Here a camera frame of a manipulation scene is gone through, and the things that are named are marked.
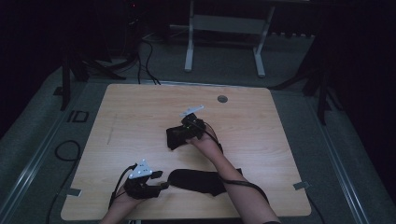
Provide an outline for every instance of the black cloth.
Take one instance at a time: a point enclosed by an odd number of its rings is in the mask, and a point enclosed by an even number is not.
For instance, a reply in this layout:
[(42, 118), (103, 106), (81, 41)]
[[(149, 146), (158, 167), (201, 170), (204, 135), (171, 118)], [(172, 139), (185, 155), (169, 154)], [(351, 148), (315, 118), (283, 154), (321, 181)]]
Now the black cloth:
[(184, 130), (185, 128), (183, 127), (183, 125), (169, 128), (166, 130), (166, 142), (170, 149), (174, 150), (177, 147), (187, 144), (186, 139), (180, 137), (180, 135), (178, 134)]
[(170, 185), (217, 196), (226, 191), (217, 172), (176, 169), (168, 176)]

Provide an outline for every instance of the white metal frame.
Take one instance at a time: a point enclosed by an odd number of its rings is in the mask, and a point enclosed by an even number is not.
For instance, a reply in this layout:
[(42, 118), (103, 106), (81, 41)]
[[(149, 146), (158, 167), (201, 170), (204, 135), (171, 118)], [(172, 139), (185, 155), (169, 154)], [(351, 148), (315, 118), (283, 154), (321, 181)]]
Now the white metal frame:
[(259, 44), (253, 48), (253, 55), (256, 62), (259, 77), (264, 77), (264, 66), (262, 64), (262, 47), (265, 37), (267, 37), (271, 19), (274, 15), (275, 7), (271, 7), (266, 20), (218, 17), (194, 14), (194, 0), (190, 0), (190, 21), (189, 21), (189, 45), (187, 46), (186, 63), (184, 70), (192, 70), (192, 58), (194, 53), (193, 33), (194, 30), (207, 30), (219, 32), (232, 32), (240, 34), (260, 35)]

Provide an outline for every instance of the small round object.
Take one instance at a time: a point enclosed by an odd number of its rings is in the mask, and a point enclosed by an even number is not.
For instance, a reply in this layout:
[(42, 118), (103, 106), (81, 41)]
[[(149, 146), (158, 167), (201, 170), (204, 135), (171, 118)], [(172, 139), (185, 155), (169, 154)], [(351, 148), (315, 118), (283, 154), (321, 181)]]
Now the small round object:
[(225, 95), (220, 95), (220, 96), (218, 96), (218, 101), (220, 103), (226, 103), (228, 101), (228, 98)]

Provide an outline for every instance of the tabletop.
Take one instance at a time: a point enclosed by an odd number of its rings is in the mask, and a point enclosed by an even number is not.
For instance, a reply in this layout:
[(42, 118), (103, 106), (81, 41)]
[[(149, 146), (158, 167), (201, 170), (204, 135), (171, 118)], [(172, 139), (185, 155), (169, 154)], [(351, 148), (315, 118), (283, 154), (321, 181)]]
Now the tabletop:
[[(226, 103), (218, 98), (224, 96)], [(222, 144), (224, 155), (244, 177), (260, 186), (276, 214), (308, 216), (311, 207), (271, 92), (263, 88), (111, 84), (106, 90), (87, 145), (62, 210), (65, 220), (101, 219), (121, 173), (145, 159), (166, 181), (176, 169), (215, 171), (191, 145), (171, 150), (166, 129), (181, 125), (180, 113), (192, 106), (209, 123)], [(141, 203), (130, 219), (239, 217), (227, 193), (216, 197), (170, 186), (158, 198)]]

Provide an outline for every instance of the white table leg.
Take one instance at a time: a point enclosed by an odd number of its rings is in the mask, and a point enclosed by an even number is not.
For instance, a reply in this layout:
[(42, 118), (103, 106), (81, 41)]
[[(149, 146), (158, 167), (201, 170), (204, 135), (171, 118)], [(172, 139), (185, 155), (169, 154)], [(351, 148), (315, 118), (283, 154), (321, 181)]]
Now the white table leg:
[(254, 60), (256, 62), (256, 68), (257, 68), (257, 75), (259, 77), (265, 77), (265, 72), (264, 72), (264, 65), (262, 64), (262, 46), (264, 45), (265, 37), (267, 37), (268, 34), (268, 29), (271, 24), (271, 19), (274, 15), (275, 7), (271, 7), (270, 11), (268, 12), (267, 20), (262, 27), (262, 36), (260, 38), (260, 43), (257, 47), (253, 48), (253, 55), (254, 55)]
[(190, 0), (190, 25), (189, 25), (189, 45), (187, 46), (186, 64), (184, 65), (184, 71), (190, 72), (192, 69), (192, 56), (194, 54), (194, 0)]

